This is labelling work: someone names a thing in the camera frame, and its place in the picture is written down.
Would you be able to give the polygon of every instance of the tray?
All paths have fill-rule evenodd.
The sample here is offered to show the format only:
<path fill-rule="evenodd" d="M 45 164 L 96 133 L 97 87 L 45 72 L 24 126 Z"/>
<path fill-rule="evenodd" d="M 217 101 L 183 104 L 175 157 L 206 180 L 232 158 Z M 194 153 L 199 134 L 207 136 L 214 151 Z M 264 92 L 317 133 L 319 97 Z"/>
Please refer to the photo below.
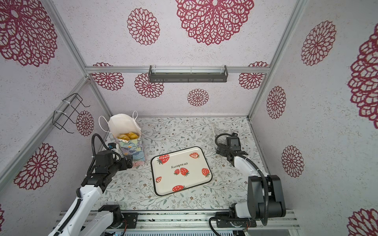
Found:
<path fill-rule="evenodd" d="M 164 196 L 211 181 L 212 174 L 200 147 L 155 156 L 151 160 L 155 193 Z"/>

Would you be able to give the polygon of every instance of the red mandala pattern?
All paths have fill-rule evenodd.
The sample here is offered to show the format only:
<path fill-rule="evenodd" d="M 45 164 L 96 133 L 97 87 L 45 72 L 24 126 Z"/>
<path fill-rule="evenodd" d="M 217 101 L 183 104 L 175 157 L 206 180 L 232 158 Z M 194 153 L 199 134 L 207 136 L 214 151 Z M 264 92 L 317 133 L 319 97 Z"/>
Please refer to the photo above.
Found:
<path fill-rule="evenodd" d="M 220 44 L 247 22 L 253 0 L 176 0 L 177 16 L 188 36 L 198 43 Z"/>
<path fill-rule="evenodd" d="M 282 152 L 282 166 L 291 177 L 299 177 L 303 172 L 302 153 L 294 146 L 287 146 Z"/>
<path fill-rule="evenodd" d="M 135 78 L 134 86 L 144 97 L 159 97 L 164 91 L 163 83 L 151 83 L 148 73 L 140 74 Z"/>
<path fill-rule="evenodd" d="M 307 35 L 302 47 L 302 61 L 313 66 L 323 61 L 335 41 L 335 25 L 326 20 L 315 26 Z"/>
<path fill-rule="evenodd" d="M 369 40 L 360 46 L 357 60 L 350 69 L 350 101 L 357 104 L 359 115 L 368 117 L 378 129 L 378 24 Z"/>
<path fill-rule="evenodd" d="M 54 176 L 58 166 L 56 151 L 48 143 L 42 143 L 13 182 L 26 190 L 42 187 Z"/>
<path fill-rule="evenodd" d="M 0 232 L 1 232 L 1 226 L 3 225 L 4 222 L 4 211 L 1 209 L 1 204 L 0 204 Z"/>
<path fill-rule="evenodd" d="M 0 1 L 0 51 L 21 65 L 48 64 L 55 55 L 57 34 L 38 0 Z"/>
<path fill-rule="evenodd" d="M 255 62 L 249 66 L 269 66 L 266 62 Z M 246 89 L 258 88 L 261 84 L 261 81 L 264 78 L 263 73 L 241 73 L 239 75 L 239 84 Z"/>
<path fill-rule="evenodd" d="M 274 87 L 266 100 L 266 110 L 272 119 L 277 119 L 282 115 L 286 106 L 286 94 L 280 86 Z"/>
<path fill-rule="evenodd" d="M 88 111 L 82 111 L 76 118 L 76 128 L 83 136 L 88 136 L 92 133 L 95 122 L 93 116 Z"/>
<path fill-rule="evenodd" d="M 96 63 L 93 66 L 111 66 L 108 63 Z M 107 90 L 119 90 L 123 86 L 123 77 L 121 73 L 92 73 L 93 79 L 98 85 Z"/>
<path fill-rule="evenodd" d="M 353 212 L 348 218 L 347 224 L 349 236 L 377 236 L 378 235 L 378 212 L 375 209 Z"/>
<path fill-rule="evenodd" d="M 208 100 L 209 94 L 203 89 L 196 88 L 188 94 L 188 102 L 193 106 L 205 105 Z"/>
<path fill-rule="evenodd" d="M 134 9 L 127 19 L 129 33 L 142 45 L 151 45 L 160 35 L 159 23 L 151 12 L 146 9 Z"/>

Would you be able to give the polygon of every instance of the leaf patterned table surface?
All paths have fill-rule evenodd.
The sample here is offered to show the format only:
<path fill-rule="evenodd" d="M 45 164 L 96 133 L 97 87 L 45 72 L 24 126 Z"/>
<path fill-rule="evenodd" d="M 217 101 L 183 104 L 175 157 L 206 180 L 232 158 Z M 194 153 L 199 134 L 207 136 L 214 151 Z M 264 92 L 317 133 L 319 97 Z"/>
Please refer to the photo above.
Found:
<path fill-rule="evenodd" d="M 119 204 L 122 210 L 228 209 L 233 203 L 246 201 L 247 177 L 215 153 L 214 139 L 220 133 L 238 133 L 242 150 L 259 168 L 264 168 L 246 117 L 138 118 L 137 123 L 142 129 L 146 163 L 119 171 L 93 210 L 105 204 Z M 110 134 L 106 143 L 113 141 Z M 151 158 L 194 146 L 203 150 L 213 179 L 197 187 L 157 196 Z"/>

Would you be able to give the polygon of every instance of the large red flower pattern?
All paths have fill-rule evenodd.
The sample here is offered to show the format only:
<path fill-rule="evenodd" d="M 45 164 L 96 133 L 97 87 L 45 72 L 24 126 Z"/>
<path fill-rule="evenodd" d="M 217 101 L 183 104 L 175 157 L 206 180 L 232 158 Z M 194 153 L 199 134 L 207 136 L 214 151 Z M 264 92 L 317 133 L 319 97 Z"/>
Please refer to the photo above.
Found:
<path fill-rule="evenodd" d="M 42 143 L 13 182 L 26 190 L 42 187 L 54 176 L 58 166 L 56 151 L 48 143 Z"/>
<path fill-rule="evenodd" d="M 378 24 L 369 40 L 360 46 L 357 60 L 350 69 L 350 101 L 357 104 L 359 115 L 369 118 L 378 129 Z"/>
<path fill-rule="evenodd" d="M 159 97 L 164 91 L 163 83 L 151 83 L 148 73 L 140 74 L 135 78 L 134 86 L 144 97 Z"/>
<path fill-rule="evenodd" d="M 108 63 L 100 62 L 93 66 L 111 66 Z M 121 73 L 92 73 L 93 79 L 98 85 L 107 90 L 119 90 L 123 86 L 123 77 Z"/>
<path fill-rule="evenodd" d="M 247 22 L 253 0 L 176 0 L 177 16 L 198 43 L 220 44 Z"/>
<path fill-rule="evenodd" d="M 353 212 L 348 218 L 347 224 L 349 236 L 377 236 L 378 235 L 378 212 L 375 209 Z"/>
<path fill-rule="evenodd" d="M 272 119 L 277 119 L 282 115 L 286 106 L 286 94 L 280 86 L 274 87 L 266 100 L 266 110 Z"/>
<path fill-rule="evenodd" d="M 88 111 L 82 111 L 76 118 L 76 128 L 83 136 L 88 136 L 92 133 L 95 122 L 93 116 Z"/>
<path fill-rule="evenodd" d="M 294 146 L 287 146 L 282 152 L 282 166 L 291 177 L 299 177 L 303 172 L 302 153 Z"/>
<path fill-rule="evenodd" d="M 209 94 L 203 90 L 196 88 L 189 92 L 188 102 L 193 106 L 202 106 L 209 100 Z"/>
<path fill-rule="evenodd" d="M 302 47 L 302 61 L 313 66 L 323 61 L 335 41 L 335 25 L 326 20 L 315 26 L 307 35 Z"/>
<path fill-rule="evenodd" d="M 249 66 L 269 66 L 266 62 L 255 62 Z M 239 84 L 246 89 L 258 88 L 263 80 L 264 73 L 241 73 L 239 75 Z"/>
<path fill-rule="evenodd" d="M 129 33 L 142 45 L 151 45 L 160 35 L 159 23 L 151 12 L 146 9 L 134 9 L 127 19 Z"/>
<path fill-rule="evenodd" d="M 4 222 L 4 211 L 1 209 L 1 204 L 0 204 L 0 232 L 1 232 L 1 226 L 3 225 Z"/>
<path fill-rule="evenodd" d="M 0 51 L 21 65 L 48 64 L 55 55 L 57 34 L 38 0 L 0 1 Z"/>

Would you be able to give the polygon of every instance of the gift bag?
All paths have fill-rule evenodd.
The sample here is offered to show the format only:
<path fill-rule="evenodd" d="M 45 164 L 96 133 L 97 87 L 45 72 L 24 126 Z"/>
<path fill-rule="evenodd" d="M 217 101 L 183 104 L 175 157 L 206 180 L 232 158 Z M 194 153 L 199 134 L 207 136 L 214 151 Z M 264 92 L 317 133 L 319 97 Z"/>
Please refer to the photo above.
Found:
<path fill-rule="evenodd" d="M 115 142 L 117 143 L 117 148 L 119 149 L 119 151 L 123 154 L 124 157 L 127 155 L 133 155 L 133 168 L 143 165 L 146 161 L 146 158 L 144 157 L 144 148 L 142 144 L 141 129 L 138 126 L 138 124 L 135 122 L 136 118 L 138 117 L 138 113 L 136 113 L 135 119 L 134 119 L 134 113 L 135 111 L 133 112 L 133 118 L 131 118 L 130 116 L 126 114 L 117 114 L 117 115 L 112 116 L 109 119 L 109 121 L 107 121 L 109 130 L 110 130 L 109 133 L 113 135 Z M 129 132 L 133 132 L 137 134 L 139 138 L 131 139 L 131 140 L 118 138 L 120 135 L 128 134 Z"/>

